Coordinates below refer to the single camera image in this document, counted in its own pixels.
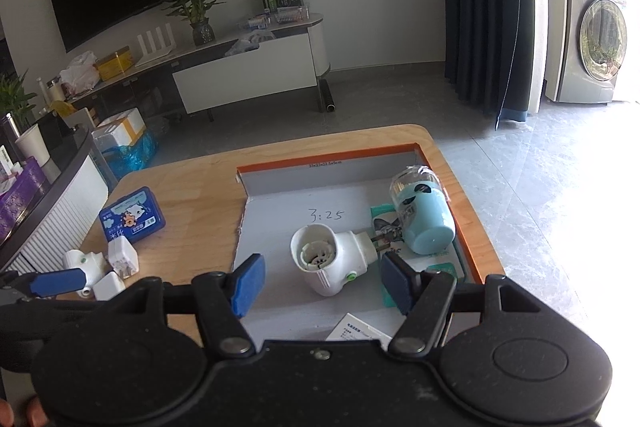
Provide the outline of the person's left hand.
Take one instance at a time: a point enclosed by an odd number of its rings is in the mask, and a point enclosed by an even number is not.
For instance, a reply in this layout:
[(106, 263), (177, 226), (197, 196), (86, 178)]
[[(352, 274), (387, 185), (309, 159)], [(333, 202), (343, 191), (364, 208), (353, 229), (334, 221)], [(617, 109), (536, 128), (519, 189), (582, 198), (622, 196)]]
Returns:
[(11, 403), (0, 399), (0, 425), (2, 427), (17, 426), (22, 421), (24, 426), (46, 427), (50, 425), (50, 419), (44, 413), (40, 399), (33, 395), (23, 405), (14, 411)]

